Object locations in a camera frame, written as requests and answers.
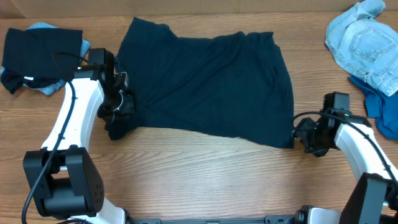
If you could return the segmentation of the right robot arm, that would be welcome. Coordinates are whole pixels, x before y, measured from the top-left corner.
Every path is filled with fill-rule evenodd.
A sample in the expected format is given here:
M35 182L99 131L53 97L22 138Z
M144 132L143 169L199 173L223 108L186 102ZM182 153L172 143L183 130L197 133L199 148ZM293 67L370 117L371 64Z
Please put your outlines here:
M304 151L316 157L330 149L341 151L357 180L342 211L303 206L291 223L397 223L397 215L382 214L383 207L397 210L397 169L387 158L374 137L369 121L349 110L349 95L333 92L324 97L319 119L302 117L293 136L303 144Z

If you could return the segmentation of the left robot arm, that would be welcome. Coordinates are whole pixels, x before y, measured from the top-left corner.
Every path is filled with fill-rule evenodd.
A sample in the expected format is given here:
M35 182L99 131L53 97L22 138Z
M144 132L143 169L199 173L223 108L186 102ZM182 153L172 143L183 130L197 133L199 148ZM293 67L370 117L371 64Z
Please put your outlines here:
M126 72L104 48L91 49L85 64L67 75L65 97L55 125L38 151L23 159L30 192L21 213L35 203L43 217L60 223L132 223L129 212L104 195L104 183L88 148L96 117L106 124L128 120L135 112Z

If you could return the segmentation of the black t-shirt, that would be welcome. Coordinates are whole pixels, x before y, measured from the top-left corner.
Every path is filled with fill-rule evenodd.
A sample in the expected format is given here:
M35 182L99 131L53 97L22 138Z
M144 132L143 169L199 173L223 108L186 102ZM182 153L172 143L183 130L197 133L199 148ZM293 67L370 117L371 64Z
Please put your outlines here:
M138 127L173 128L291 148L294 95L271 32L176 36L134 18L117 55L136 110L106 125L110 139Z

